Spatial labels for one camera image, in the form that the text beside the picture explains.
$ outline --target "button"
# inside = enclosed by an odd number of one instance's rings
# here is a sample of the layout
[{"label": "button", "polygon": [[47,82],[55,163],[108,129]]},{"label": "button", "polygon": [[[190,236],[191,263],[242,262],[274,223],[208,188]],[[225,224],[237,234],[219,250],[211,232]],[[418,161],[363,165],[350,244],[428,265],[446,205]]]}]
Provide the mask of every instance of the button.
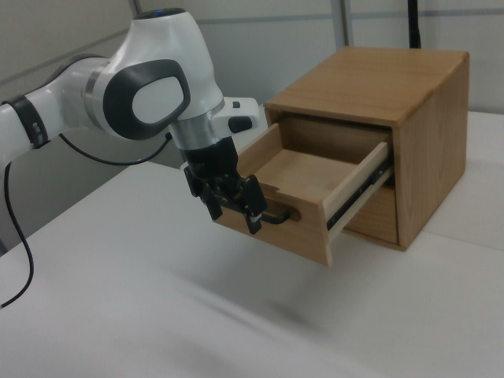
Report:
[{"label": "button", "polygon": [[252,120],[249,117],[231,117],[228,126],[229,130],[236,134],[252,128]]}]

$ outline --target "drawer front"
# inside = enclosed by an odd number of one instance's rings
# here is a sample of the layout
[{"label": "drawer front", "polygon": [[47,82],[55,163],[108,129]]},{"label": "drawer front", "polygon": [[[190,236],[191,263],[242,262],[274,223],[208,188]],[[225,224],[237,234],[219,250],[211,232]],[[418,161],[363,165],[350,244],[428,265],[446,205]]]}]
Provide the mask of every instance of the drawer front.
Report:
[{"label": "drawer front", "polygon": [[381,187],[346,225],[346,230],[398,244],[395,189]]}]

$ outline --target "black cable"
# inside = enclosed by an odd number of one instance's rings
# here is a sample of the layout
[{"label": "black cable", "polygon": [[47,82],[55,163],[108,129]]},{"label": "black cable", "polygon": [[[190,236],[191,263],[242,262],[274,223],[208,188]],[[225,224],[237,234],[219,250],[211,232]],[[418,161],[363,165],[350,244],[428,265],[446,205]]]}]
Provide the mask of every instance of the black cable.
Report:
[{"label": "black cable", "polygon": [[408,0],[409,48],[421,49],[417,0]]},{"label": "black cable", "polygon": [[166,140],[163,142],[163,144],[161,144],[161,146],[152,155],[150,155],[150,156],[148,156],[148,157],[146,157],[144,159],[138,160],[138,161],[130,161],[130,162],[126,162],[126,163],[115,162],[115,161],[107,161],[107,160],[100,159],[99,157],[95,157],[93,155],[88,154],[85,151],[82,151],[79,147],[77,147],[75,144],[73,144],[72,142],[70,142],[63,134],[60,134],[60,138],[63,139],[63,142],[65,142],[66,144],[68,144],[72,149],[74,149],[75,151],[77,151],[79,154],[85,156],[86,158],[90,158],[91,160],[97,161],[98,163],[102,163],[102,164],[115,165],[115,166],[124,167],[124,166],[142,164],[142,163],[145,163],[146,161],[154,159],[155,157],[157,157],[164,150],[164,148],[166,147],[166,145],[168,144],[168,142],[170,140],[172,140],[172,135],[169,132],[167,132],[166,135],[165,135]]},{"label": "black cable", "polygon": [[23,231],[21,230],[21,227],[16,219],[16,216],[14,215],[13,211],[13,206],[10,203],[10,196],[9,196],[9,173],[10,173],[10,165],[9,163],[6,167],[5,171],[5,176],[3,179],[3,190],[4,190],[4,198],[6,200],[6,205],[7,205],[7,210],[9,211],[10,219],[12,220],[14,227],[16,228],[17,234],[19,235],[21,242],[24,245],[24,248],[26,250],[26,254],[28,255],[28,261],[30,262],[30,273],[28,275],[28,280],[26,281],[26,284],[24,287],[20,290],[19,293],[17,293],[15,296],[13,296],[11,299],[9,299],[7,302],[3,303],[1,308],[6,308],[8,305],[11,303],[15,302],[23,293],[28,289],[30,284],[32,283],[33,280],[33,255],[32,255],[32,250],[30,250],[30,246],[28,245],[28,241],[24,237]]},{"label": "black cable", "polygon": [[[102,164],[107,164],[107,165],[118,165],[118,166],[129,166],[129,165],[137,165],[137,164],[142,164],[146,161],[152,160],[156,156],[158,156],[166,147],[166,145],[169,143],[170,140],[172,140],[172,135],[168,132],[165,135],[166,140],[161,144],[161,146],[150,156],[138,160],[138,161],[131,161],[131,162],[115,162],[115,161],[107,161],[100,159],[99,157],[94,157],[90,154],[88,154],[85,151],[82,151],[79,147],[75,146],[72,142],[70,142],[68,139],[63,134],[59,135],[63,141],[68,144],[71,148],[73,148],[75,151],[77,151],[79,154],[82,154],[86,158],[90,158],[91,160],[97,161]],[[24,287],[20,290],[19,293],[17,293],[15,296],[13,296],[11,299],[9,299],[7,302],[3,303],[0,308],[5,308],[11,303],[15,302],[21,295],[24,294],[24,292],[28,289],[30,284],[32,283],[33,280],[33,272],[34,272],[34,265],[33,265],[33,255],[32,255],[32,250],[30,249],[30,246],[28,245],[28,241],[26,240],[26,237],[24,236],[23,231],[21,230],[21,227],[19,225],[19,222],[16,219],[16,215],[14,214],[12,204],[10,202],[10,195],[9,195],[9,174],[10,174],[10,166],[12,163],[9,163],[6,166],[6,171],[4,175],[4,180],[3,180],[3,188],[4,188],[4,197],[6,200],[6,205],[7,205],[7,210],[9,211],[10,219],[14,224],[14,227],[16,228],[17,234],[19,235],[21,242],[24,245],[24,248],[26,250],[26,254],[28,255],[28,261],[30,263],[30,273],[28,275],[28,280],[26,281],[26,284]]]}]

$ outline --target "cabinet top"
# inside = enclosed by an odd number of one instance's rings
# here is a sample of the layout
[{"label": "cabinet top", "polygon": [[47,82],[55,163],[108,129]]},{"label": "cabinet top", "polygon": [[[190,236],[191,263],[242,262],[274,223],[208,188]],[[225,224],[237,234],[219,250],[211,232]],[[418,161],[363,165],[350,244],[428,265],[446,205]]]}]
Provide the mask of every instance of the cabinet top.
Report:
[{"label": "cabinet top", "polygon": [[265,108],[398,127],[467,59],[465,51],[346,47]]}]

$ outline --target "cabinet side panel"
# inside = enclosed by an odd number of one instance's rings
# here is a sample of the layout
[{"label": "cabinet side panel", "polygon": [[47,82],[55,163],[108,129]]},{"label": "cabinet side panel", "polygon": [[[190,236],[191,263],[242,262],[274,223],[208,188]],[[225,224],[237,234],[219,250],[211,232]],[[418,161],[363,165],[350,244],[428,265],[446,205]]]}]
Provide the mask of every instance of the cabinet side panel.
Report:
[{"label": "cabinet side panel", "polygon": [[408,247],[465,170],[469,59],[393,131],[399,244]]}]

